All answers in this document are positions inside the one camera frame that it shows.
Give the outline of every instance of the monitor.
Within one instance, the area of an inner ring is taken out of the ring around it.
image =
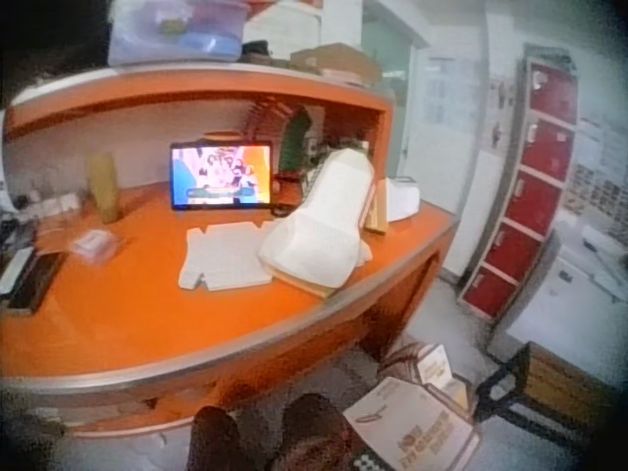
[[[270,207],[270,158],[269,142],[171,145],[173,209]]]

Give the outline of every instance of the wooden stool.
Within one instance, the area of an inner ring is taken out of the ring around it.
[[[493,387],[509,375],[514,376],[514,388],[503,397],[492,399]],[[513,411],[510,406],[522,404],[588,437],[603,425],[618,397],[609,386],[533,342],[503,363],[477,388],[477,395],[477,422],[497,415],[532,434],[572,448],[583,444]]]

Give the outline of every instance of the locker handle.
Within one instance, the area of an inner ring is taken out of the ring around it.
[[[537,141],[537,130],[539,129],[539,125],[533,124],[528,127],[528,136],[526,137],[526,142],[531,144]]]
[[[503,243],[503,238],[506,235],[505,231],[499,231],[495,237],[495,246],[500,247]]]
[[[523,194],[523,187],[525,186],[525,181],[523,179],[519,179],[517,180],[517,184],[514,187],[514,195],[517,198],[520,198],[521,195]]]
[[[538,91],[543,85],[548,82],[548,75],[541,71],[534,71],[532,73],[532,89]]]
[[[475,280],[471,284],[471,287],[477,289],[477,287],[480,285],[480,283],[482,282],[483,279],[484,279],[484,274],[483,273],[480,273],[480,274],[476,275]]]

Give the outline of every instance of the glass door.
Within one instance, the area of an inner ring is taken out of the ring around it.
[[[381,87],[395,103],[391,145],[386,162],[387,177],[396,177],[401,158],[407,156],[409,132],[406,120],[412,116],[410,97],[414,49],[409,34],[391,26],[377,12],[364,5],[362,51],[382,67],[384,79]]]

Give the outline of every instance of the small brown bottle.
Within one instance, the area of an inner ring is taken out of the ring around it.
[[[111,152],[87,157],[87,182],[93,195],[100,219],[110,224],[120,219],[120,189],[116,163]]]

